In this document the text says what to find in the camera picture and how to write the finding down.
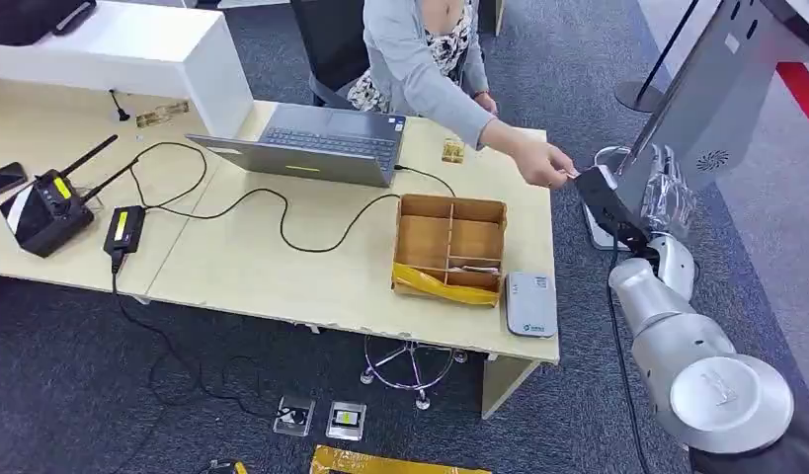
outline speaker grille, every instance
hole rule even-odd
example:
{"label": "speaker grille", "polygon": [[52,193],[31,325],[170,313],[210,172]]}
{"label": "speaker grille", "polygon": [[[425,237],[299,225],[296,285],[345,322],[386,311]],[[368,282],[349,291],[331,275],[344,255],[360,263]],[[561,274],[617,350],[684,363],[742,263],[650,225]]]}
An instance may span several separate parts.
{"label": "speaker grille", "polygon": [[711,172],[721,168],[730,161],[730,154],[726,150],[713,150],[700,155],[695,167],[697,171]]}

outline chair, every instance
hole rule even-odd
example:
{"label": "chair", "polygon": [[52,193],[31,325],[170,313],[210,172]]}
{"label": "chair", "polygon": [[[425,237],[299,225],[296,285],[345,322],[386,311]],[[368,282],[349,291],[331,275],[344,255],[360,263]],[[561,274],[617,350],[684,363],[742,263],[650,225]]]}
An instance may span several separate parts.
{"label": "chair", "polygon": [[369,68],[364,44],[364,0],[290,0],[299,25],[317,107],[352,109],[337,91]]}
{"label": "chair", "polygon": [[[416,396],[416,408],[419,410],[427,410],[430,408],[430,399],[427,397],[425,390],[441,382],[447,373],[450,372],[450,367],[455,361],[458,363],[465,363],[468,361],[468,354],[465,351],[443,348],[440,346],[434,346],[432,344],[417,343],[414,341],[404,341],[395,351],[387,354],[378,362],[372,362],[372,357],[369,355],[369,341],[371,341],[371,339],[372,336],[370,335],[364,336],[364,357],[366,359],[366,370],[364,370],[364,372],[361,374],[361,383],[364,385],[369,385],[377,377],[378,380],[388,387],[418,392],[418,395]],[[447,353],[447,360],[445,361],[442,370],[440,370],[437,376],[431,378],[430,380],[424,380],[422,378],[422,369],[419,365],[418,359],[416,358],[416,354],[422,352]],[[410,358],[415,383],[407,384],[394,382],[388,377],[382,375],[380,372],[380,368],[382,366],[387,365],[397,357],[404,355]]]}

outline gray cardigan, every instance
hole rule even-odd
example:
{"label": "gray cardigan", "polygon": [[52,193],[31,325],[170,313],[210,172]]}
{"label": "gray cardigan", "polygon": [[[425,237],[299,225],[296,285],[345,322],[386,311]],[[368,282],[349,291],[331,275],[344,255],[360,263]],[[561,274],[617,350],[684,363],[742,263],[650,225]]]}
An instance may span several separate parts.
{"label": "gray cardigan", "polygon": [[421,0],[365,0],[364,42],[372,83],[390,100],[391,112],[420,115],[449,128],[467,144],[479,147],[480,132],[493,119],[470,96],[487,91],[477,7],[463,71],[463,87],[442,75],[427,47]]}

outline black bag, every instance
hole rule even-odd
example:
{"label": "black bag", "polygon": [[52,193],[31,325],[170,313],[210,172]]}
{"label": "black bag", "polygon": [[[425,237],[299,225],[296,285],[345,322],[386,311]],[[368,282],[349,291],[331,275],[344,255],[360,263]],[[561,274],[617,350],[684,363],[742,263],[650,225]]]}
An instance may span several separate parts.
{"label": "black bag", "polygon": [[96,7],[96,0],[0,0],[0,44],[32,44],[48,33],[66,35]]}

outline laptop keyboard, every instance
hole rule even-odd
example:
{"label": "laptop keyboard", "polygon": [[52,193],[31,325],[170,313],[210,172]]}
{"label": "laptop keyboard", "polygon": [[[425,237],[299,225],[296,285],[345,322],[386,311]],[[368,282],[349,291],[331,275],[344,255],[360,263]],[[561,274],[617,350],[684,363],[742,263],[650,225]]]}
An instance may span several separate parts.
{"label": "laptop keyboard", "polygon": [[392,168],[392,160],[396,151],[395,142],[392,140],[320,135],[287,128],[270,128],[260,141],[273,145],[370,156],[377,160],[380,169],[383,171],[389,171]]}

